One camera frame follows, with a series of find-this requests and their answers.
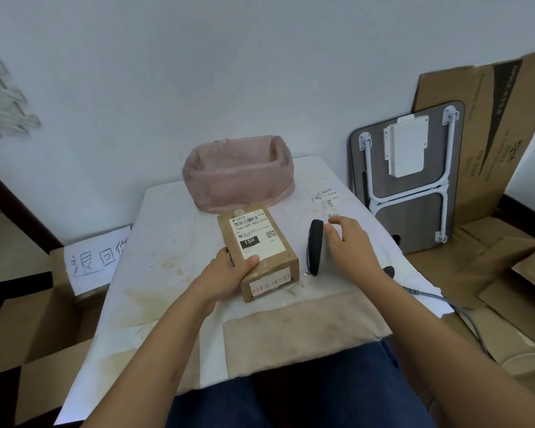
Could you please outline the person's blue trousers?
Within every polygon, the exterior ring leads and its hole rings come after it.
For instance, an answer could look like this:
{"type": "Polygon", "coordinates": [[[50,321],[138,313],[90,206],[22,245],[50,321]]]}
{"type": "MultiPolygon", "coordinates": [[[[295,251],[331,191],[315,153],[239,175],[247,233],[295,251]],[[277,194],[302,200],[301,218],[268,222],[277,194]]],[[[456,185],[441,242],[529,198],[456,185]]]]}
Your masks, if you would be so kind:
{"type": "Polygon", "coordinates": [[[165,428],[436,428],[387,339],[177,396],[165,428]],[[271,385],[260,386],[258,380],[271,385]]]}

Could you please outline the person's right hand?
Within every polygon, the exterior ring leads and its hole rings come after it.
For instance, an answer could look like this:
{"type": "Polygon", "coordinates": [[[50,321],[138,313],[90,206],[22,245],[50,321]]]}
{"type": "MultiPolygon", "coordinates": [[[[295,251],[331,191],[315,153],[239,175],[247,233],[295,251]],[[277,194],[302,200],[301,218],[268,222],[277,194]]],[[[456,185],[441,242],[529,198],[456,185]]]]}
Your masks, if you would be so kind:
{"type": "Polygon", "coordinates": [[[343,261],[335,264],[355,286],[365,289],[388,277],[380,267],[370,237],[357,220],[345,216],[330,218],[324,231],[325,236],[327,232],[338,232],[344,241],[343,261]]]}

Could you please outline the beige paper patch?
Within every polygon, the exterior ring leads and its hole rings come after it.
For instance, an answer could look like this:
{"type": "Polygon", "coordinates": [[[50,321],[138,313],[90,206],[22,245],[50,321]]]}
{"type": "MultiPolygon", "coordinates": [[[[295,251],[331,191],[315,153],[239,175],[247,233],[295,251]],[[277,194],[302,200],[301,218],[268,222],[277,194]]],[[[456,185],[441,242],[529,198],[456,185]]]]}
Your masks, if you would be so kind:
{"type": "Polygon", "coordinates": [[[314,360],[392,334],[362,292],[329,295],[224,323],[228,378],[314,360]]]}

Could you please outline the black barcode scanner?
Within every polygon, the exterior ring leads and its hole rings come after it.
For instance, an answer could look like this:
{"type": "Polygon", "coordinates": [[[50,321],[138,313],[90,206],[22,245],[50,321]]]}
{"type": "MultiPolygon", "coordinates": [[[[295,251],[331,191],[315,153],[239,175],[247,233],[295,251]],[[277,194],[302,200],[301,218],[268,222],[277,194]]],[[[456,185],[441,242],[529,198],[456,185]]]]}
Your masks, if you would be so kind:
{"type": "MultiPolygon", "coordinates": [[[[337,267],[330,254],[324,231],[324,224],[326,223],[328,223],[328,220],[313,220],[311,223],[306,251],[307,271],[312,276],[336,276],[349,281],[349,278],[337,267]]],[[[381,268],[388,275],[386,279],[394,277],[393,266],[388,265],[381,268]]]]}

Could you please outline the white stained table cover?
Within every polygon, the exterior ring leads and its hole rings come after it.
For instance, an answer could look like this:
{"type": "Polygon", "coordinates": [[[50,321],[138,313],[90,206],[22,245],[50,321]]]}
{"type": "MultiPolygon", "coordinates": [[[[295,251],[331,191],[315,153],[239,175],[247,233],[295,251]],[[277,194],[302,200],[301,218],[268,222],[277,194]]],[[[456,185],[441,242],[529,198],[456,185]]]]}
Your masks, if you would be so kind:
{"type": "MultiPolygon", "coordinates": [[[[269,210],[300,260],[300,280],[253,302],[244,302],[239,290],[218,302],[200,329],[179,393],[229,379],[223,330],[228,320],[329,295],[359,292],[336,276],[307,275],[309,227],[312,220],[325,218],[324,208],[312,197],[325,189],[340,194],[336,210],[360,223],[370,236],[381,267],[393,266],[399,284],[441,295],[321,158],[295,158],[294,181],[294,192],[269,210]]],[[[90,415],[164,311],[222,247],[217,216],[198,211],[183,182],[146,191],[109,286],[91,347],[55,426],[81,422],[90,415]]]]}

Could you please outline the person's left forearm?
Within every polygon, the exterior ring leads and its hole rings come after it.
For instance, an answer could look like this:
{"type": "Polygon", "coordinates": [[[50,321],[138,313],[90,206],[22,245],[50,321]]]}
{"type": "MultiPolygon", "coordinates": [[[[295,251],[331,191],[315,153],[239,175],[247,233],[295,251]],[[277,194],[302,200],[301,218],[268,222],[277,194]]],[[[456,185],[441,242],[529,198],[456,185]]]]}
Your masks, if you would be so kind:
{"type": "Polygon", "coordinates": [[[164,428],[216,299],[196,281],[171,304],[81,428],[164,428]]]}

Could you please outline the person's left hand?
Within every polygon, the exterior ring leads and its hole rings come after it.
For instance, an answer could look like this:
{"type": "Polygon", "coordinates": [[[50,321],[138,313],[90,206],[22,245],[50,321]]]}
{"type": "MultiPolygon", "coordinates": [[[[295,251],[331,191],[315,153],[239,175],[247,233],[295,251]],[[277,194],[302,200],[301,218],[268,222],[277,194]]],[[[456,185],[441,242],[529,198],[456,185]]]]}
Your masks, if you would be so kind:
{"type": "Polygon", "coordinates": [[[190,284],[189,291],[203,306],[206,316],[213,312],[217,302],[225,299],[239,286],[232,285],[233,266],[228,248],[223,247],[190,284]]]}

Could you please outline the brown taped parcel box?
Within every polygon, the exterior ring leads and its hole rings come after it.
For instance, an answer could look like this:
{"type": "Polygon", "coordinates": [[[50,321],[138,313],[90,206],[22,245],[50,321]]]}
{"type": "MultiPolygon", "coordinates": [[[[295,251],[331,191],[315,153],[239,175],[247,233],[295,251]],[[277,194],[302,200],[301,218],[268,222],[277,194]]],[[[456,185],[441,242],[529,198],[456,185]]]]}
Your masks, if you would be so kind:
{"type": "Polygon", "coordinates": [[[244,302],[252,302],[300,280],[300,262],[262,202],[218,215],[217,221],[234,265],[258,256],[240,282],[244,302]]]}

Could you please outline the flattened brown cardboard pieces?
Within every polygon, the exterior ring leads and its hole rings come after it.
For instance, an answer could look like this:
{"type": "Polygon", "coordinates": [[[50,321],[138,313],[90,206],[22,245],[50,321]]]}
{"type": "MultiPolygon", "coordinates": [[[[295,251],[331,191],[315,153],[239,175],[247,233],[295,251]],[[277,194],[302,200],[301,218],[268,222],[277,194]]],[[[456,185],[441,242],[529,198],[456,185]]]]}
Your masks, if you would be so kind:
{"type": "Polygon", "coordinates": [[[535,392],[535,238],[487,217],[446,244],[407,255],[465,314],[446,322],[535,392]]]}

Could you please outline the person's right forearm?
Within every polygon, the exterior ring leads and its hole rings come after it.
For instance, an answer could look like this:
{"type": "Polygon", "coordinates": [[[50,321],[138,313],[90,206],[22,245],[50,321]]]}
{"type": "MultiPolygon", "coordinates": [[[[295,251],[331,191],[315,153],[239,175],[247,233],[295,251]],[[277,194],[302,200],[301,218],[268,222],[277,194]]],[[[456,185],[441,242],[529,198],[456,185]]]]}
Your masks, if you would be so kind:
{"type": "Polygon", "coordinates": [[[406,348],[426,386],[458,428],[535,428],[535,395],[449,328],[380,267],[357,286],[406,348]]]}

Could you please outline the large printed cardboard sheet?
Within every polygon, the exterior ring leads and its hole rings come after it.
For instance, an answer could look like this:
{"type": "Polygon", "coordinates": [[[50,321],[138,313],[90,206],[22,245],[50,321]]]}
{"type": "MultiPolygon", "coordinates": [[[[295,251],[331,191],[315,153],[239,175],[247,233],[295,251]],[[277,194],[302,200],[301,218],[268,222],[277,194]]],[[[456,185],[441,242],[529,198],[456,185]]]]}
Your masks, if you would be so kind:
{"type": "Polygon", "coordinates": [[[492,214],[535,133],[535,53],[423,73],[413,111],[464,104],[454,225],[492,214]]]}

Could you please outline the basket with pink bag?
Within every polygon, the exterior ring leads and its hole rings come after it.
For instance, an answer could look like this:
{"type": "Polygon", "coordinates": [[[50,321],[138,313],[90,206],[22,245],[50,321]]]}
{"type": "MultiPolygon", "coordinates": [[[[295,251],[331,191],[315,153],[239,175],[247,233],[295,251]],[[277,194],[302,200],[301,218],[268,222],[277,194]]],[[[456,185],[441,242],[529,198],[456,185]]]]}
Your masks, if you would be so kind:
{"type": "Polygon", "coordinates": [[[199,145],[182,176],[198,210],[217,215],[257,202],[271,206],[295,189],[291,151],[274,135],[199,145]]]}

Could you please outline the grey folding table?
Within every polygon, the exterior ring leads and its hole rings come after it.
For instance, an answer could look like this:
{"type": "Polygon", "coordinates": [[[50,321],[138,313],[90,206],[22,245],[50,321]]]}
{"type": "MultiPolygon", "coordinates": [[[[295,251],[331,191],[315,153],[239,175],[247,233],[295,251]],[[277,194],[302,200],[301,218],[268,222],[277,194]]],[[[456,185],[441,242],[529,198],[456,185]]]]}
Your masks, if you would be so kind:
{"type": "Polygon", "coordinates": [[[403,254],[452,236],[464,112],[449,101],[349,136],[351,190],[403,254]]]}

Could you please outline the grey woven wall hanging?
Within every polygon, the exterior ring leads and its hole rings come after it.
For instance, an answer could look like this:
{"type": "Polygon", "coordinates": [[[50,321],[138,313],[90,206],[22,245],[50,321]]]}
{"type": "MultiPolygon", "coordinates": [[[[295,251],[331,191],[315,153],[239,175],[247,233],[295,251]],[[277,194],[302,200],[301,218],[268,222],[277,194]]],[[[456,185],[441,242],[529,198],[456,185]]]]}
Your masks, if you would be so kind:
{"type": "Polygon", "coordinates": [[[0,60],[0,137],[27,135],[41,124],[0,60]]]}

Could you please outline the open brown cardboard box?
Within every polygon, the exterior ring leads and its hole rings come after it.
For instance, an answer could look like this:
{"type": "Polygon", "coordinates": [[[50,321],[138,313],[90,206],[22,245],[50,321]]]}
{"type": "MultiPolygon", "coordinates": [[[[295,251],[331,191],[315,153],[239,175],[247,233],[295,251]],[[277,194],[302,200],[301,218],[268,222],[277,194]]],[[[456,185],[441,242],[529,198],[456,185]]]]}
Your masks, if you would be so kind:
{"type": "Polygon", "coordinates": [[[50,259],[53,288],[0,308],[0,428],[53,428],[99,323],[108,285],[77,295],[50,259]]]}

